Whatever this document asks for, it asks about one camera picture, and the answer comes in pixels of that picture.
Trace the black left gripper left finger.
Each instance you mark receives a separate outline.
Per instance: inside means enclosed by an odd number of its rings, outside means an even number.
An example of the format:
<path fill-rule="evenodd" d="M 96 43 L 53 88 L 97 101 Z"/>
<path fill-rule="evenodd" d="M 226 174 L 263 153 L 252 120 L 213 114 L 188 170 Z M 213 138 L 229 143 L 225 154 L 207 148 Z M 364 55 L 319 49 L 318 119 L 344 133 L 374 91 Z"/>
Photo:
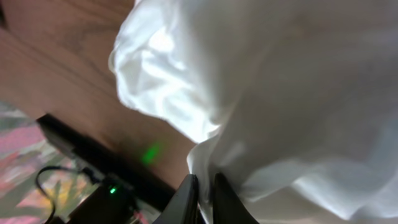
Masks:
<path fill-rule="evenodd" d="M 195 224 L 198 212 L 198 179 L 188 174 L 153 224 Z"/>

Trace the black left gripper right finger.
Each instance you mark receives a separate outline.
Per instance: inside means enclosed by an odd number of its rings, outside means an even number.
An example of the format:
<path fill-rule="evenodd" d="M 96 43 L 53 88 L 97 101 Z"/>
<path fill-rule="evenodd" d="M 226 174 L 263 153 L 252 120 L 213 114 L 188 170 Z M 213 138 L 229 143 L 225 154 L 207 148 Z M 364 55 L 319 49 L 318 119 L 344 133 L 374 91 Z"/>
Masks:
<path fill-rule="evenodd" d="M 214 224 L 259 224 L 222 173 L 215 175 L 213 186 Z"/>

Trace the white printed t-shirt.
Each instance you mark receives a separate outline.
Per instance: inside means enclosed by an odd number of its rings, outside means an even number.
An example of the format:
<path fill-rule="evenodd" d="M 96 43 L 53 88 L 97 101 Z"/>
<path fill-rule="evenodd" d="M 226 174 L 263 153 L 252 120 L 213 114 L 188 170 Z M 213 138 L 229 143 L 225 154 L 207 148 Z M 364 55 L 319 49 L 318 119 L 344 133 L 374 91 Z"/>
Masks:
<path fill-rule="evenodd" d="M 397 1 L 135 3 L 109 56 L 121 103 L 195 143 L 260 223 L 397 222 Z"/>

